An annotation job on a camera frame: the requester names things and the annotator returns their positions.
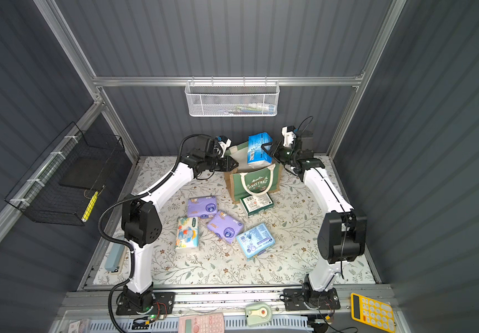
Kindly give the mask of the light blue tissue pack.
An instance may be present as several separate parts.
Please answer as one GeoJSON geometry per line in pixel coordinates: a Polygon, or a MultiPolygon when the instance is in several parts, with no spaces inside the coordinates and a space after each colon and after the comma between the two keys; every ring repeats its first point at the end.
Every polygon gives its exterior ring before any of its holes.
{"type": "Polygon", "coordinates": [[[275,244],[275,238],[265,223],[238,234],[236,240],[247,260],[262,254],[275,244]]]}

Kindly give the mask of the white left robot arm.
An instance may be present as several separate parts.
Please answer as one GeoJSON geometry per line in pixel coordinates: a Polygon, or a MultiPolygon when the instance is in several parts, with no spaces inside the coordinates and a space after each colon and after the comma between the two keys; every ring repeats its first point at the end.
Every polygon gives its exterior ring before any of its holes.
{"type": "Polygon", "coordinates": [[[153,286],[153,243],[162,232],[159,212],[184,185],[203,172],[228,172],[238,166],[226,155],[231,139],[226,136],[190,135],[180,143],[172,168],[148,189],[128,195],[122,204],[121,228],[129,244],[131,272],[128,290],[143,294],[153,286]]]}

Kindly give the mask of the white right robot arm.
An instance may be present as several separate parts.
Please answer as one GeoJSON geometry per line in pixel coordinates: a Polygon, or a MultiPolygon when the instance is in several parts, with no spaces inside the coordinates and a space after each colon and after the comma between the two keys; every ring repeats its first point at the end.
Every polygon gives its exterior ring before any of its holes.
{"type": "Polygon", "coordinates": [[[324,163],[303,150],[295,140],[286,147],[282,142],[262,145],[262,150],[299,177],[311,191],[324,213],[318,236],[319,260],[305,277],[308,291],[332,289],[336,276],[343,275],[343,264],[355,261],[365,252],[367,215],[355,209],[338,192],[324,163]]]}

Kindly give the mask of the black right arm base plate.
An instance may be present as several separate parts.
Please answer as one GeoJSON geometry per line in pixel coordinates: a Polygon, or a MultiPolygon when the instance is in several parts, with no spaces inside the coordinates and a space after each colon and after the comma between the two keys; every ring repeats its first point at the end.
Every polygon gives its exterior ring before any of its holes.
{"type": "Polygon", "coordinates": [[[287,311],[305,311],[309,309],[341,309],[339,296],[335,288],[328,291],[310,291],[306,289],[284,289],[279,296],[287,311]]]}

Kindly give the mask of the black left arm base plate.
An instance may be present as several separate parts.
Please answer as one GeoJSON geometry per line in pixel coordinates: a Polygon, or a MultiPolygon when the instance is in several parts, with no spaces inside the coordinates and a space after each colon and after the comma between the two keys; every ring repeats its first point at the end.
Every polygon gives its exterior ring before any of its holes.
{"type": "Polygon", "coordinates": [[[116,300],[117,316],[157,315],[166,316],[173,312],[175,304],[174,292],[150,292],[147,294],[122,291],[116,300]]]}

